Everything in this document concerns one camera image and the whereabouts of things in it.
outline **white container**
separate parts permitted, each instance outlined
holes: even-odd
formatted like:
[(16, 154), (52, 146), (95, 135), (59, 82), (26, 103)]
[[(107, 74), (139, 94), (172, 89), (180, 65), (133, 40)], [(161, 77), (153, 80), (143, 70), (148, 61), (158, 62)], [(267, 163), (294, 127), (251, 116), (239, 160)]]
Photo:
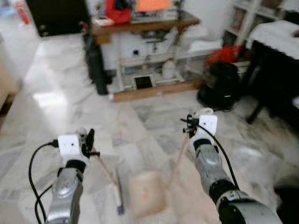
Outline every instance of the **white container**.
[(162, 67), (162, 75), (165, 79), (172, 79), (175, 77), (177, 67), (173, 59), (168, 59)]

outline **black cable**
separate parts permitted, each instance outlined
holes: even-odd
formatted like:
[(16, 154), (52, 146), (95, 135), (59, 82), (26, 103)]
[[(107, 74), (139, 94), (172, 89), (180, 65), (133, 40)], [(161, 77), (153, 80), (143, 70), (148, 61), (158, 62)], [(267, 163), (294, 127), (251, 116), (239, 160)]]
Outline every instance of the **black cable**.
[[(35, 150), (35, 152), (34, 152), (34, 153), (32, 154), (32, 156), (31, 156), (30, 163), (29, 163), (29, 169), (28, 169), (28, 178), (29, 178), (30, 186), (31, 186), (31, 188), (32, 188), (32, 190), (33, 190), (34, 195), (36, 196), (36, 200), (37, 200), (39, 206), (41, 207), (41, 210), (42, 210), (42, 213), (43, 213), (43, 219), (44, 219), (44, 221), (46, 221), (46, 218), (47, 218), (47, 216), (46, 216), (46, 212), (45, 212), (45, 209), (44, 209), (44, 207), (43, 207), (42, 202), (41, 202), (40, 199), (38, 198), (39, 195), (38, 195), (37, 190), (36, 190), (36, 187), (35, 187), (35, 185), (34, 185), (34, 183), (33, 183), (33, 181), (32, 181), (31, 170), (32, 170), (33, 159), (34, 159), (36, 153), (37, 153), (40, 149), (42, 149), (43, 147), (45, 147), (45, 146), (58, 147), (58, 141), (57, 141), (57, 140), (54, 140), (54, 141), (52, 141), (52, 142), (48, 142), (48, 143), (46, 143), (46, 144), (43, 144), (43, 145), (41, 145), (39, 148), (37, 148), (37, 149)], [(39, 219), (39, 216), (38, 216), (38, 215), (36, 216), (36, 218), (37, 218), (38, 223), (39, 223), (39, 224), (42, 224), (42, 222), (41, 222), (41, 220)]]
[(39, 201), (41, 202), (41, 198), (42, 198), (42, 196), (43, 196), (48, 190), (50, 190), (52, 186), (53, 186), (53, 184), (52, 184), (51, 186), (49, 186), (46, 190), (44, 190), (44, 191), (38, 196), (38, 198), (37, 198), (37, 200), (36, 200), (36, 203), (35, 203), (35, 205), (34, 205), (34, 212), (35, 212), (35, 214), (36, 214), (36, 219), (37, 219), (37, 220), (40, 220), (40, 217), (39, 217), (39, 214), (38, 214), (38, 210), (37, 210), (38, 202), (39, 202)]
[(201, 128), (202, 130), (204, 130), (208, 135), (210, 135), (213, 140), (216, 142), (216, 144), (218, 145), (218, 147), (221, 149), (224, 157), (225, 157), (225, 160), (226, 160), (226, 163), (228, 164), (228, 168), (229, 168), (229, 171), (230, 171), (230, 174), (232, 175), (232, 178), (233, 178), (233, 181), (234, 181), (234, 185), (237, 187), (238, 190), (240, 190), (239, 188), (239, 185), (237, 183), (237, 180), (235, 178), (235, 174), (234, 174), (234, 171), (232, 169), (232, 165), (230, 164), (230, 161), (229, 161), (229, 158), (228, 158), (228, 155), (226, 154), (226, 152), (224, 151), (224, 148), (222, 147), (222, 145), (219, 143), (219, 141), (207, 130), (205, 129), (204, 127), (198, 125), (199, 128)]

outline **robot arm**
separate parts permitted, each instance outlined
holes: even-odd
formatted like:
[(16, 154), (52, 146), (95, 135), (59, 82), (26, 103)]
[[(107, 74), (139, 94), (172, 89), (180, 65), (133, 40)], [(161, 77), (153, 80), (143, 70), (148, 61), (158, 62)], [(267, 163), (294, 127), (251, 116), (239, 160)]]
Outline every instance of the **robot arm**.
[(65, 168), (58, 174), (52, 187), (52, 203), (47, 224), (76, 224), (80, 214), (79, 201), (83, 192), (83, 173), (89, 166), (89, 157), (99, 156), (92, 152), (94, 130), (58, 138), (60, 154)]
[(190, 146), (195, 151), (195, 166), (204, 191), (216, 205), (222, 224), (281, 224), (279, 218), (265, 205), (241, 192), (222, 167), (222, 160), (213, 139), (197, 129), (199, 119), (188, 115)]

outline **marble floor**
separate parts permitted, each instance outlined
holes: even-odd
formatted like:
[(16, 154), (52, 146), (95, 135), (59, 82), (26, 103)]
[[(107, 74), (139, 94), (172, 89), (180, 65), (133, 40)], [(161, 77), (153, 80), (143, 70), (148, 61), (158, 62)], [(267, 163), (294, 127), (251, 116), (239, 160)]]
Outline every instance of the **marble floor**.
[[(216, 137), (231, 159), (240, 188), (275, 210), (279, 198), (273, 186), (298, 185), (298, 137), (266, 111), (248, 125), (244, 118), (254, 106), (253, 99), (245, 98), (232, 112), (216, 112)], [(36, 223), (28, 182), (30, 157), (41, 144), (80, 127), (95, 129), (95, 148), (110, 170), (119, 170), (127, 209), (124, 216), (117, 216), (112, 186), (91, 159), (80, 200), (80, 224), (220, 223), (189, 157), (167, 192), (168, 208), (163, 214), (134, 220), (130, 208), (129, 180), (154, 170), (167, 182), (184, 139), (179, 119), (200, 109), (195, 91), (112, 103), (109, 97), (98, 96), (88, 80), (79, 35), (44, 39), (0, 133), (1, 223)], [(56, 149), (38, 154), (33, 178), (39, 192), (54, 182), (60, 165)], [(45, 208), (50, 201), (49, 192), (43, 198)]]

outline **table leg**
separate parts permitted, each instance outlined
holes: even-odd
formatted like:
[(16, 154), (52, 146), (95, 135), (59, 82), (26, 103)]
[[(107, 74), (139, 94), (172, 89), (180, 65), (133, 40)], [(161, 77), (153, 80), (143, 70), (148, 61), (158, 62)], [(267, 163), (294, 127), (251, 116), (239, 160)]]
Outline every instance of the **table leg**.
[(115, 59), (116, 59), (116, 75), (118, 78), (118, 82), (120, 85), (120, 91), (124, 91), (124, 84), (122, 80), (122, 74), (121, 74), (121, 59), (120, 59), (120, 34), (114, 34), (113, 36), (113, 45), (115, 50)]
[(257, 116), (259, 115), (262, 109), (263, 104), (259, 102), (252, 114), (246, 119), (247, 123), (251, 125), (256, 120)]
[(247, 94), (248, 88), (249, 88), (249, 81), (250, 81), (254, 71), (256, 70), (258, 63), (259, 63), (259, 60), (258, 60), (257, 54), (254, 54), (253, 59), (251, 60), (250, 65), (247, 68), (247, 71), (242, 78), (241, 85), (240, 85), (240, 96)]

